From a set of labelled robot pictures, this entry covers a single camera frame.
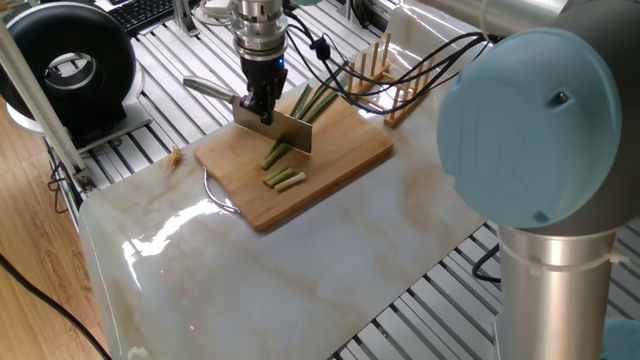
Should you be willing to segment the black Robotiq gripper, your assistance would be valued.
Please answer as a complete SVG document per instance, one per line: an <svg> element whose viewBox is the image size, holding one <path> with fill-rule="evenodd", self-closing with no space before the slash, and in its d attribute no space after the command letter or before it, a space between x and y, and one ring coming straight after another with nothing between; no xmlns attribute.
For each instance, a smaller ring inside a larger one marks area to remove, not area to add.
<svg viewBox="0 0 640 360"><path fill-rule="evenodd" d="M285 46L264 51L238 47L241 69L247 80L242 106L260 116L265 125L273 123L273 110L286 82L285 49Z"/></svg>

